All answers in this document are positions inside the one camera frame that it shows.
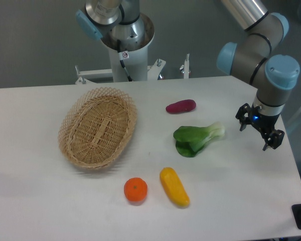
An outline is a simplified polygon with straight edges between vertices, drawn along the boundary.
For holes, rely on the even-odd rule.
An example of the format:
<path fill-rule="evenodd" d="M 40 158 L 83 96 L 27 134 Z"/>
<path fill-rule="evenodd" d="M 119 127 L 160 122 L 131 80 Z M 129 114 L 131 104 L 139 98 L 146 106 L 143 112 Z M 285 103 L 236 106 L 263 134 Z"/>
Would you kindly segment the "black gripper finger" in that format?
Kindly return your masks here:
<path fill-rule="evenodd" d="M 235 118 L 237 120 L 239 120 L 239 123 L 240 123 L 240 131 L 243 131 L 247 125 L 251 125 L 251 120 L 250 120 L 250 117 L 249 117 L 249 114 L 251 112 L 251 107 L 249 104 L 245 103 L 244 105 L 242 105 Z"/>
<path fill-rule="evenodd" d="M 276 149 L 278 148 L 283 141 L 284 138 L 284 131 L 282 130 L 271 130 L 269 133 L 263 133 L 262 138 L 265 141 L 265 144 L 263 146 L 263 150 L 266 151 L 268 148 Z"/>

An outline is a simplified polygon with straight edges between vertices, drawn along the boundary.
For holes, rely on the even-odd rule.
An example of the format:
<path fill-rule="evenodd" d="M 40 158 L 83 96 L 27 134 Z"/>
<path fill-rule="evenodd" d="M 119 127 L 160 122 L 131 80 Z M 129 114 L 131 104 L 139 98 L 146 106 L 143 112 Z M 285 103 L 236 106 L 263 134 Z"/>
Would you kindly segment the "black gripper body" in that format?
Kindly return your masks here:
<path fill-rule="evenodd" d="M 282 130 L 275 129 L 275 124 L 283 108 L 284 105 L 272 107 L 262 103 L 253 103 L 249 113 L 251 125 L 259 131 L 262 136 L 283 136 L 284 132 Z"/>

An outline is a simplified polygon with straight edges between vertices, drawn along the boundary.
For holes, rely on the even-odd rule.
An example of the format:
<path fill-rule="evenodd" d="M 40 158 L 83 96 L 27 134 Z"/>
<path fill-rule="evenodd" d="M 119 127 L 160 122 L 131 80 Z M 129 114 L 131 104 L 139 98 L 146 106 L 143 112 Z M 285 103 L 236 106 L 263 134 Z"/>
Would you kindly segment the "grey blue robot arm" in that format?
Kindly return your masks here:
<path fill-rule="evenodd" d="M 289 30 L 287 19 L 269 13 L 261 1 L 223 1 L 223 5 L 247 33 L 241 44 L 227 43 L 216 65 L 257 89 L 252 104 L 236 114 L 241 129 L 250 125 L 260 132 L 265 148 L 276 149 L 284 132 L 275 123 L 295 87 L 300 66 L 287 55 L 272 55 Z M 154 38 L 151 20 L 140 12 L 139 1 L 87 1 L 76 12 L 76 21 L 91 39 L 108 49 L 115 82 L 157 80 L 164 61 L 147 65 L 147 48 Z"/>

